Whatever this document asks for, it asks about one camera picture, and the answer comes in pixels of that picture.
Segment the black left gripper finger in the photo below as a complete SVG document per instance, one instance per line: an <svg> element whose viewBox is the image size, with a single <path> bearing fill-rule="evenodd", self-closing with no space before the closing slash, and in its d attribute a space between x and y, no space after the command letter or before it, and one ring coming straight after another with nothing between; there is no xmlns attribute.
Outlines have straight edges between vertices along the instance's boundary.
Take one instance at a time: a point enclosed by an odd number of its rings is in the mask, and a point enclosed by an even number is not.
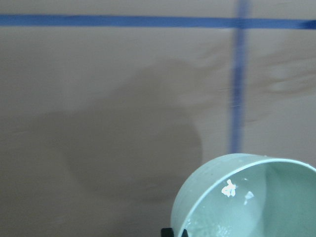
<svg viewBox="0 0 316 237"><path fill-rule="evenodd" d="M161 228L160 236L161 237L174 237L173 229L171 227Z"/></svg>

